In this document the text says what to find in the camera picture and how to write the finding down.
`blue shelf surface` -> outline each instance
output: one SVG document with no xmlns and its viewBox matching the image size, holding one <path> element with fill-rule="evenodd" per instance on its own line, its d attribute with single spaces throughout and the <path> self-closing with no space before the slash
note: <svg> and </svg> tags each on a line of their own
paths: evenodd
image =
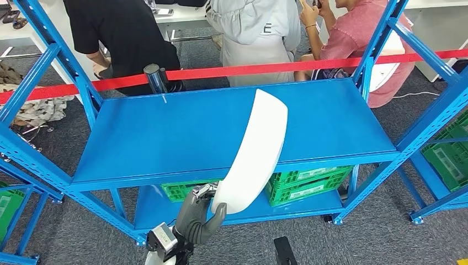
<svg viewBox="0 0 468 265">
<path fill-rule="evenodd" d="M 182 203 L 171 203 L 158 185 L 140 187 L 135 211 L 135 230 L 146 233 L 162 222 L 169 224 L 177 217 L 181 206 Z M 342 209 L 336 190 L 276 207 L 269 205 L 263 191 L 247 209 L 227 215 L 223 225 L 332 214 L 339 213 Z M 211 217 L 212 213 L 208 210 L 208 219 Z"/>
<path fill-rule="evenodd" d="M 370 157 L 370 163 L 379 162 L 378 154 L 388 153 L 386 161 L 398 154 L 350 78 L 212 89 L 166 94 L 167 104 L 160 95 L 105 100 L 73 184 L 134 176 L 154 181 L 148 184 L 225 176 L 241 144 L 256 89 L 288 106 L 278 166 L 318 158 L 362 162 L 356 160 L 359 156 Z M 171 178 L 179 172 L 191 176 Z"/>
</svg>

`cable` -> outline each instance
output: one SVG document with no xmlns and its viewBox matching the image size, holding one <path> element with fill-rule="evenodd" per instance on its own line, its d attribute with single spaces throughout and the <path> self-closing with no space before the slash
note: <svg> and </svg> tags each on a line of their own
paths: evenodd
<svg viewBox="0 0 468 265">
<path fill-rule="evenodd" d="M 406 96 L 417 96 L 417 95 L 421 95 L 421 94 L 430 94 L 430 95 L 434 95 L 434 96 L 439 96 L 439 94 L 436 94 L 436 93 L 432 93 L 432 92 L 419 92 L 419 93 L 408 93 L 406 95 L 402 95 L 402 96 L 398 96 L 398 97 L 393 97 L 393 98 L 404 98 Z"/>
</svg>

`green plastic crate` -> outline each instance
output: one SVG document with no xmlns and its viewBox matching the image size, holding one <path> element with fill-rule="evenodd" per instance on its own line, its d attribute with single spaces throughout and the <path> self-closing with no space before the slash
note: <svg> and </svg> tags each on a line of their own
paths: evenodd
<svg viewBox="0 0 468 265">
<path fill-rule="evenodd" d="M 468 184 L 468 149 L 462 143 L 435 144 L 423 155 L 451 192 Z"/>
<path fill-rule="evenodd" d="M 162 184 L 161 188 L 164 190 L 165 194 L 169 200 L 173 203 L 183 202 L 187 194 L 195 186 L 205 185 L 207 183 L 217 182 L 222 180 L 222 178 L 217 179 L 208 179 L 206 181 L 187 181 L 187 182 L 178 182 L 178 183 L 167 183 Z"/>
<path fill-rule="evenodd" d="M 276 188 L 287 188 L 297 185 L 297 182 L 304 180 L 322 179 L 336 173 L 349 170 L 353 166 L 319 168 L 308 171 L 290 171 L 282 173 L 273 173 L 270 181 Z"/>
<path fill-rule="evenodd" d="M 468 111 L 443 129 L 435 138 L 468 136 Z M 447 188 L 454 192 L 468 184 L 468 142 L 431 144 L 422 150 L 427 161 L 439 173 Z"/>
<path fill-rule="evenodd" d="M 8 187 L 8 184 L 0 181 L 0 187 Z M 21 190 L 4 190 L 0 192 L 0 242 L 7 234 L 8 226 L 24 199 Z"/>
<path fill-rule="evenodd" d="M 346 170 L 335 172 L 332 175 L 322 175 L 322 178 L 310 178 L 294 182 L 294 186 L 278 188 L 273 186 L 273 178 L 267 183 L 266 191 L 271 206 L 293 202 L 311 195 L 334 190 L 339 187 L 343 180 L 353 169 L 352 166 Z"/>
</svg>

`blue metal shelf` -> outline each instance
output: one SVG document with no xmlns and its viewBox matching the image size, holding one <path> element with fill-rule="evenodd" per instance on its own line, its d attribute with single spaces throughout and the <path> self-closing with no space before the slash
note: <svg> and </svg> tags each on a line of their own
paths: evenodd
<svg viewBox="0 0 468 265">
<path fill-rule="evenodd" d="M 164 214 L 155 211 L 155 204 L 158 205 L 159 209 L 164 209 Z M 144 234 L 162 222 L 169 224 L 177 217 L 181 205 L 182 203 L 171 203 L 164 194 L 164 191 L 156 185 L 140 187 L 135 212 L 135 230 Z M 269 205 L 267 195 L 263 191 L 246 210 L 237 214 L 227 215 L 226 221 L 223 224 L 232 225 L 333 214 L 339 213 L 342 210 L 341 199 L 336 190 L 276 207 Z"/>
<path fill-rule="evenodd" d="M 424 176 L 422 178 L 423 182 L 435 200 L 440 200 L 450 194 L 449 189 L 445 186 L 444 182 L 442 182 L 439 174 L 434 170 L 429 162 L 427 162 L 420 151 L 414 153 L 409 160 L 418 171 L 419 175 Z"/>
<path fill-rule="evenodd" d="M 398 169 L 400 177 L 403 179 L 403 182 L 420 208 L 418 211 L 410 212 L 409 216 L 413 223 L 422 224 L 424 217 L 439 211 L 468 208 L 468 185 L 454 192 L 450 192 L 442 181 L 439 173 L 434 170 L 420 151 L 414 153 L 410 161 L 435 200 L 435 202 L 429 205 L 426 204 L 403 169 Z"/>
<path fill-rule="evenodd" d="M 41 212 L 47 202 L 47 199 L 52 198 L 53 202 L 55 201 L 56 203 L 61 203 L 63 194 L 58 194 L 56 191 L 50 189 L 43 183 L 38 182 L 36 179 L 31 178 L 31 176 L 24 173 L 23 171 L 17 170 L 12 165 L 10 165 L 7 162 L 4 162 L 3 160 L 0 160 L 0 171 L 24 183 L 10 185 L 8 187 L 2 187 L 0 188 L 0 190 L 21 190 L 25 194 L 19 208 L 16 210 L 8 225 L 7 233 L 5 234 L 4 239 L 0 241 L 0 262 L 36 265 L 39 260 L 39 255 L 32 257 L 24 257 L 24 251 L 26 249 L 29 239 L 31 238 L 31 235 L 33 234 L 34 227 L 36 226 L 39 220 L 39 216 L 41 215 Z M 18 243 L 18 247 L 15 253 L 3 252 L 33 192 L 40 194 L 40 198 L 39 201 L 36 203 L 36 207 L 29 219 L 28 224 L 25 227 L 23 235 L 21 236 L 21 239 Z"/>
<path fill-rule="evenodd" d="M 3 122 L 0 152 L 7 153 L 16 163 L 142 245 L 146 232 L 143 230 L 152 228 L 159 220 L 170 221 L 168 219 L 175 216 L 179 206 L 170 204 L 162 195 L 158 198 L 156 190 L 148 187 L 164 182 L 223 177 L 242 140 L 254 91 L 261 88 L 282 100 L 289 110 L 277 171 L 381 163 L 358 187 L 355 187 L 358 172 L 355 167 L 348 199 L 343 204 L 336 192 L 328 192 L 272 208 L 261 195 L 248 210 L 229 216 L 226 223 L 332 213 L 333 222 L 341 224 L 468 103 L 468 70 L 457 74 L 398 23 L 407 2 L 389 1 L 352 78 L 166 94 L 168 103 L 164 104 L 158 95 L 102 100 L 38 1 L 16 0 L 47 50 L 0 110 Z M 449 82 L 449 87 L 395 145 L 365 102 L 371 69 L 392 30 Z M 73 178 L 8 129 L 16 110 L 53 58 L 77 86 L 92 129 Z M 437 182 L 429 178 L 426 181 L 434 196 L 440 198 L 443 191 L 434 189 Z M 123 187 L 142 187 L 135 223 L 126 218 L 118 191 Z M 115 210 L 90 192 L 101 189 L 110 190 Z M 459 207 L 466 201 L 461 194 L 465 189 L 468 187 L 437 203 Z M 447 201 L 457 195 L 459 201 Z"/>
<path fill-rule="evenodd" d="M 104 101 L 72 186 L 91 190 L 225 176 L 256 89 L 288 106 L 278 172 L 390 161 L 399 154 L 350 78 L 173 93 L 166 95 L 167 104 L 160 96 L 119 98 Z"/>
</svg>

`bag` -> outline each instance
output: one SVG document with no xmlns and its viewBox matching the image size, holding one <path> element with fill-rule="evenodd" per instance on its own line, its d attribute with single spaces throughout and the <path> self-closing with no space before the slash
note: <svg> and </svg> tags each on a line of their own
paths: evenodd
<svg viewBox="0 0 468 265">
<path fill-rule="evenodd" d="M 183 7 L 202 7 L 207 1 L 208 0 L 176 0 L 176 2 Z"/>
<path fill-rule="evenodd" d="M 175 4 L 183 7 L 202 7 L 208 0 L 155 0 L 156 4 Z"/>
<path fill-rule="evenodd" d="M 176 0 L 155 0 L 156 4 L 175 4 Z"/>
</svg>

